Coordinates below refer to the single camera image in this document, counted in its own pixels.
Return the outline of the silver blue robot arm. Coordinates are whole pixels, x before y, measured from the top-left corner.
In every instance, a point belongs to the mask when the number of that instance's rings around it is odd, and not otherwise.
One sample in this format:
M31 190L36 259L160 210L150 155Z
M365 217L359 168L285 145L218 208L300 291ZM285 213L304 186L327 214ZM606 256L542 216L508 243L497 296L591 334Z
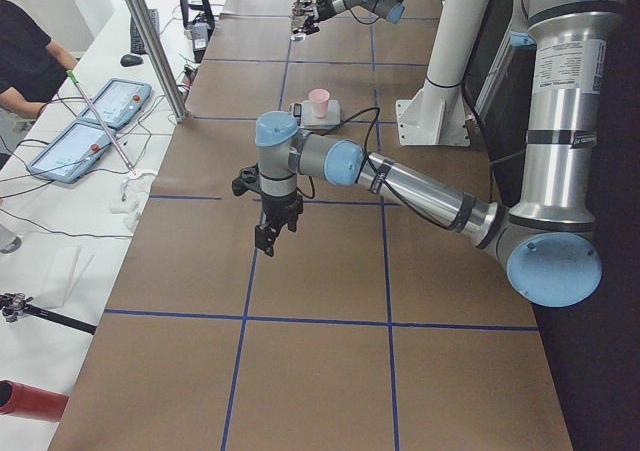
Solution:
M417 94L398 102L404 145L461 145L454 122L469 108L490 159L491 200L448 187L365 144L339 140L330 127L272 111L256 122L258 160L234 180L235 194L257 193L263 218L255 245L272 254L283 229L295 231L304 197L302 176L336 186L359 185L440 229L468 237L506 271L515 291L546 307L565 307L598 287L602 264L587 209L589 165L607 41L627 0L512 0L506 46L533 50L533 74L496 77L470 98L466 78L491 0L450 0L431 64Z
M319 24L353 8L362 7L390 23L405 10L404 0L296 0L291 7L291 39L303 40L319 31Z

